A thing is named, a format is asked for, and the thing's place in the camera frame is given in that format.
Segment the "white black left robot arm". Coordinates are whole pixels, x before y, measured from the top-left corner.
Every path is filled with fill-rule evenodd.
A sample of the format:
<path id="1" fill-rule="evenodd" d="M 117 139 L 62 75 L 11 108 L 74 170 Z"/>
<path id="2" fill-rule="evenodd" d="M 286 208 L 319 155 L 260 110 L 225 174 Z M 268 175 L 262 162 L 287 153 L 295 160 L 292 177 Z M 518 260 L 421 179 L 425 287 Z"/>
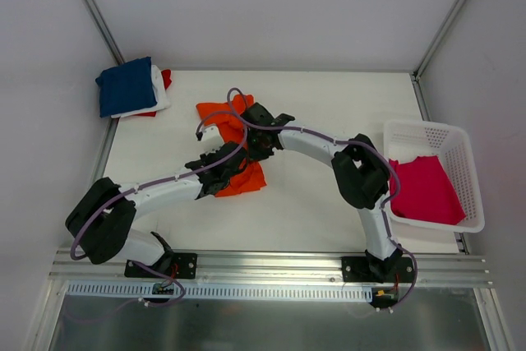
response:
<path id="1" fill-rule="evenodd" d="M 132 224 L 165 206 L 217 194 L 247 165 L 247 150 L 229 142 L 164 178 L 128 186 L 98 179 L 66 219 L 73 236 L 70 258 L 94 265 L 122 258 L 154 277 L 165 276 L 175 260 L 173 249 L 159 233 Z"/>

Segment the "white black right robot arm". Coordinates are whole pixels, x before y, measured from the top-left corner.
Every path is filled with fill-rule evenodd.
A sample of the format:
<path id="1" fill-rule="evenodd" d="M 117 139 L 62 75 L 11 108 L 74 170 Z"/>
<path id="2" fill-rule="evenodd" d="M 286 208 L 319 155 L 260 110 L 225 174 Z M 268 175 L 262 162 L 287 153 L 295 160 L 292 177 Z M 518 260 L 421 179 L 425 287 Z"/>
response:
<path id="1" fill-rule="evenodd" d="M 369 137 L 358 134 L 341 140 L 304 127 L 288 114 L 275 118 L 258 103 L 245 109 L 241 118 L 248 128 L 249 153 L 256 160 L 270 157 L 275 150 L 291 150 L 332 169 L 340 195 L 358 211 L 366 235 L 362 273 L 379 283 L 395 275 L 403 251 L 384 211 L 392 172 Z"/>

